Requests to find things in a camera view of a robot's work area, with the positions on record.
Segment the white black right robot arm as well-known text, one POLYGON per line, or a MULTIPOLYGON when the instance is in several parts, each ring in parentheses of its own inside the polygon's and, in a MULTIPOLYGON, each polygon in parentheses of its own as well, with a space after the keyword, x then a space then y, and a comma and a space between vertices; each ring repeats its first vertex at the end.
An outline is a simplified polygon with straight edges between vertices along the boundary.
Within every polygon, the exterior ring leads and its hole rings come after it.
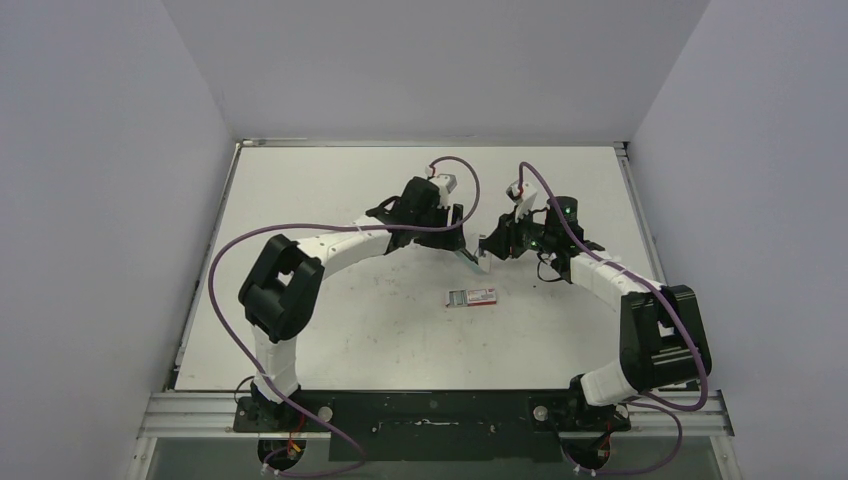
POLYGON ((619 318, 617 356, 607 365, 577 377, 580 392, 565 402, 568 421, 593 427, 605 406, 652 390, 696 380, 706 392, 712 361, 694 291, 669 286, 626 268, 602 246, 585 239, 578 202, 555 196, 534 219, 535 195, 529 187, 510 192, 512 212, 500 216, 481 247, 500 260, 532 251, 558 280, 581 287, 612 308, 619 318))

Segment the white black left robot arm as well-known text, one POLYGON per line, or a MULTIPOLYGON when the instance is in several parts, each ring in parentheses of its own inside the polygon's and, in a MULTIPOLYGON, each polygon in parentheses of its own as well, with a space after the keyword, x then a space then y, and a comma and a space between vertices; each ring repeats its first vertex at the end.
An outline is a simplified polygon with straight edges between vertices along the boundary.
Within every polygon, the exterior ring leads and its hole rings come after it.
POLYGON ((259 416, 282 431, 297 420, 291 397, 299 387, 296 337, 310 321, 321 284, 362 260, 388 255, 411 243, 450 251, 477 272, 490 269, 480 249, 469 250, 460 221, 463 207, 450 203, 457 180, 451 174, 414 177, 399 196, 367 210, 340 232, 292 240, 279 234, 267 241, 247 275, 238 300, 252 325, 261 368, 254 381, 264 398, 259 416))

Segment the light blue stapler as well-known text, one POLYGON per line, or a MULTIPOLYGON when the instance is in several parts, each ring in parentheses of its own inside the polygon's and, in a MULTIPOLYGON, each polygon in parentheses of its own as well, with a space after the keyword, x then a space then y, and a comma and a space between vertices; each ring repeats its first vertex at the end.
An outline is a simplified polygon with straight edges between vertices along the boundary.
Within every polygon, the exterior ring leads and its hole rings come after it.
POLYGON ((476 274, 489 274, 491 271, 491 258, 485 252, 472 253, 467 249, 460 251, 466 265, 476 274))

